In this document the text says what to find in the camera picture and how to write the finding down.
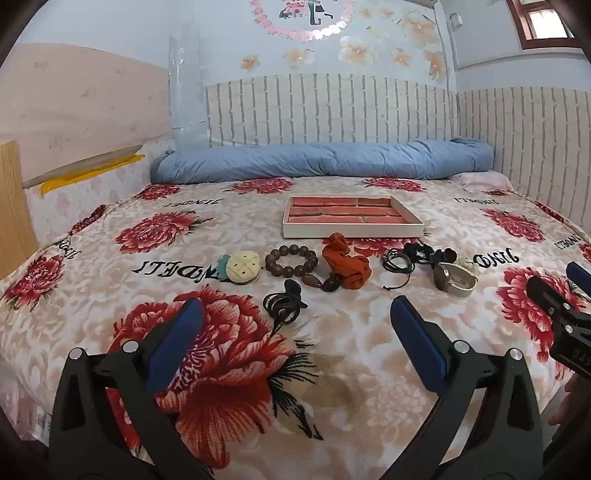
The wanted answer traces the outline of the person's right hand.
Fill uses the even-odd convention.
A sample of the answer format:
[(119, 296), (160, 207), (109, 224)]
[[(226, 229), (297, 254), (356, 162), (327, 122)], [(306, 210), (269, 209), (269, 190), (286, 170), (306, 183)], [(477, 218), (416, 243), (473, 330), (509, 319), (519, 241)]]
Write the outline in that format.
[(579, 387), (586, 383), (586, 379), (578, 374), (574, 374), (566, 383), (564, 389), (565, 397), (560, 403), (557, 411), (552, 414), (547, 420), (547, 424), (551, 427), (562, 425), (568, 418), (570, 410), (573, 408), (575, 392)]

